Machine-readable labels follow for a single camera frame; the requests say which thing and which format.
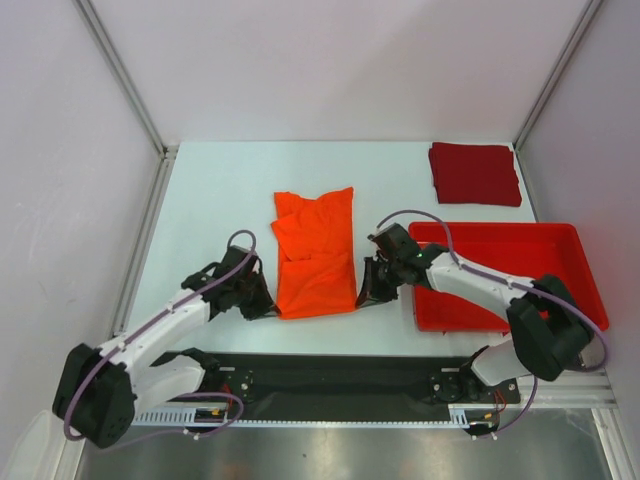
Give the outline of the orange t shirt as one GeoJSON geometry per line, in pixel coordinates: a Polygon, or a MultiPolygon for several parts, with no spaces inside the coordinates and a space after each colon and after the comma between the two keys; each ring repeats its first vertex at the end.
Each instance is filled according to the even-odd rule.
{"type": "Polygon", "coordinates": [[[316,199],[276,192],[278,243],[276,304],[283,320],[348,314],[355,310],[354,189],[316,199]]]}

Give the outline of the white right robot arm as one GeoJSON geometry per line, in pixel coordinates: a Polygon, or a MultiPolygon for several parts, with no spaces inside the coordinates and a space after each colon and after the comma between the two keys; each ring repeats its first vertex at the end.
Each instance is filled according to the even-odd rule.
{"type": "Polygon", "coordinates": [[[464,366],[461,388],[469,399],[486,400],[506,380],[554,381],[579,370],[595,332],[558,277],[511,276],[464,258],[450,244],[420,245],[397,223],[368,238],[376,250],[365,260],[356,308],[394,301],[409,285],[461,298],[508,324],[508,340],[479,350],[464,366]]]}

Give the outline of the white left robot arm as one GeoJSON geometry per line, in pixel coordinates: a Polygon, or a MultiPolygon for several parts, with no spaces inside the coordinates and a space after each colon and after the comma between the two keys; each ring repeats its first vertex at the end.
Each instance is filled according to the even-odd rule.
{"type": "Polygon", "coordinates": [[[278,313],[262,261],[253,250],[227,247],[223,259],[186,277],[168,305],[134,331],[68,354],[52,411],[72,441],[105,449],[141,414],[174,399],[233,398],[211,353],[173,346],[233,308],[251,321],[278,313]]]}

